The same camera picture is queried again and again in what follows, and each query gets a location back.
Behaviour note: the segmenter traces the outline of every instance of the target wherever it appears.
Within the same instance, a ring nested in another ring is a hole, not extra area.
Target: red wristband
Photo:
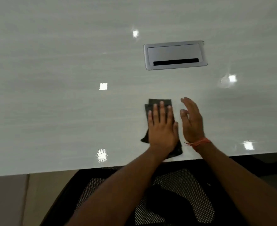
[[[200,140],[195,141],[194,143],[185,143],[185,144],[191,146],[196,151],[196,147],[203,143],[211,143],[211,140],[203,137]]]

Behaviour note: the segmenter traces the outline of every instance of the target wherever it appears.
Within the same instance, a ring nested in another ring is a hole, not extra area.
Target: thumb
[[[178,122],[174,122],[174,124],[173,124],[173,133],[178,139],[179,138],[178,137]]]
[[[187,110],[181,109],[180,117],[181,117],[181,120],[183,121],[183,126],[187,126],[190,124]]]

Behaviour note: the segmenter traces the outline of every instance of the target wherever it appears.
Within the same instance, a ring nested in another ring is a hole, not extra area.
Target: person
[[[187,97],[181,102],[187,108],[180,111],[186,141],[199,142],[194,149],[207,162],[247,223],[277,225],[277,190],[207,141],[197,105]],[[165,115],[163,102],[160,108],[155,104],[153,117],[151,111],[148,113],[150,147],[106,179],[71,217],[67,226],[125,224],[148,188],[154,171],[179,140],[178,123],[173,123],[171,106],[167,119]]]

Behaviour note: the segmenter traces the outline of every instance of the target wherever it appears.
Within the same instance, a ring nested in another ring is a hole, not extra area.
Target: person's left hand
[[[173,111],[172,107],[168,106],[168,116],[166,121],[166,112],[164,103],[160,102],[160,119],[158,117],[157,104],[153,106],[153,119],[152,112],[148,113],[148,127],[149,127],[149,142],[150,146],[158,148],[167,155],[175,148],[178,137],[178,123],[173,124]]]

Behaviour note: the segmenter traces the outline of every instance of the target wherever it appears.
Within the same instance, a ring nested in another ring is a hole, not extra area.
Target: white light spot
[[[133,38],[139,37],[139,31],[138,30],[133,30]]]
[[[106,149],[99,149],[97,153],[97,159],[99,162],[105,162],[107,160]]]
[[[229,80],[230,80],[231,83],[237,82],[236,75],[230,75]]]
[[[254,150],[253,142],[252,141],[244,141],[243,142],[244,148],[247,151]]]
[[[100,90],[107,89],[107,83],[100,83]]]

